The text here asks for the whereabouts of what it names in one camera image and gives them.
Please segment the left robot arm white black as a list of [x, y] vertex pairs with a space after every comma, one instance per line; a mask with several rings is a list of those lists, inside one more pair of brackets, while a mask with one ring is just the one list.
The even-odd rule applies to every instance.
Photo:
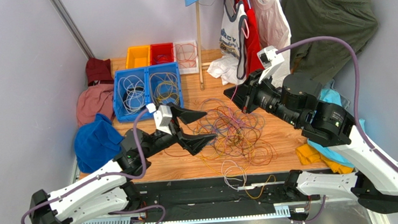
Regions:
[[120, 152], [89, 176], [65, 188], [31, 195], [21, 224], [81, 224], [105, 214], [142, 213], [141, 196], [133, 180], [145, 176], [148, 158], [178, 144], [191, 155], [200, 153], [216, 134], [190, 135], [181, 123], [191, 124], [207, 112], [173, 103], [149, 104], [120, 143]]

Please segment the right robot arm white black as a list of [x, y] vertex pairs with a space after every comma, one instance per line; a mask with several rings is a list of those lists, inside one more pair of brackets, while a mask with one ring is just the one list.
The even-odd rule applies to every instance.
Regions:
[[363, 139], [361, 125], [342, 106], [320, 100], [322, 85], [305, 73], [285, 77], [282, 88], [262, 77], [263, 71], [224, 90], [243, 112], [262, 108], [308, 140], [341, 154], [355, 167], [349, 174], [291, 170], [284, 189], [294, 196], [335, 196], [356, 200], [381, 214], [398, 213], [398, 163]]

